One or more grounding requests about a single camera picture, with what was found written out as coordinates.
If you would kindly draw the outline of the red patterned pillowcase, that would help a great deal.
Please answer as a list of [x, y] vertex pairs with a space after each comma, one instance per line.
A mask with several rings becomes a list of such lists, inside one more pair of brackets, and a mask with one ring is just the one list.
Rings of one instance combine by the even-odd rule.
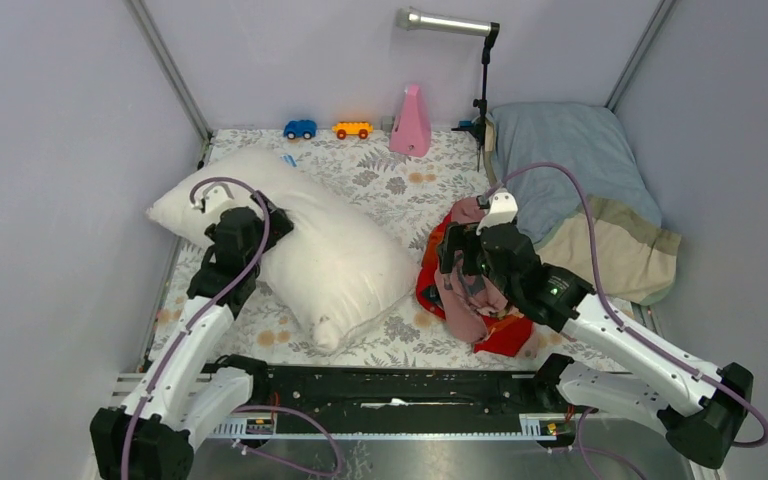
[[450, 273], [439, 269], [437, 247], [452, 222], [478, 222], [484, 211], [474, 198], [454, 203], [429, 234], [416, 282], [416, 299], [423, 309], [440, 318], [448, 332], [471, 346], [472, 351], [505, 357], [533, 357], [529, 343], [533, 322], [509, 305], [489, 280], [463, 273], [456, 265]]

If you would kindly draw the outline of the white pillow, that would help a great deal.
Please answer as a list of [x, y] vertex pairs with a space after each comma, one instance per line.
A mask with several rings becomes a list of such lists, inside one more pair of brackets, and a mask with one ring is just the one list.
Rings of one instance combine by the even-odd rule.
[[156, 200], [147, 217], [208, 247], [205, 230], [219, 214], [192, 207], [199, 182], [198, 192], [225, 182], [235, 198], [230, 207], [256, 210], [248, 190], [255, 189], [287, 212], [295, 229], [265, 252], [260, 278], [323, 353], [353, 340], [414, 288], [419, 267], [399, 241], [272, 150], [246, 147], [212, 162]]

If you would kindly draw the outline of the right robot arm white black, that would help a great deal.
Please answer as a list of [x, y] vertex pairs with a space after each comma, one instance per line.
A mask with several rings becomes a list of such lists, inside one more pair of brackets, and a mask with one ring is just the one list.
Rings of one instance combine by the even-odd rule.
[[742, 365], [718, 366], [639, 327], [588, 281], [543, 263], [512, 223], [451, 223], [437, 252], [442, 272], [485, 277], [527, 319], [590, 345], [631, 374], [607, 374], [553, 354], [533, 386], [543, 410], [557, 412], [570, 403], [622, 415], [710, 469], [720, 468], [738, 446], [754, 383]]

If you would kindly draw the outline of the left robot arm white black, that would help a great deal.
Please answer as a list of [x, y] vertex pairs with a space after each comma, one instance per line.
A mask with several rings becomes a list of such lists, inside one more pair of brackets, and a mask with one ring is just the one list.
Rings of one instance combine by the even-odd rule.
[[177, 327], [148, 371], [116, 407], [90, 423], [103, 479], [185, 479], [204, 440], [230, 411], [256, 411], [269, 401], [267, 380], [222, 367], [193, 390], [214, 345], [255, 290], [261, 256], [294, 229], [287, 212], [268, 206], [220, 214], [205, 233], [211, 245], [187, 290]]

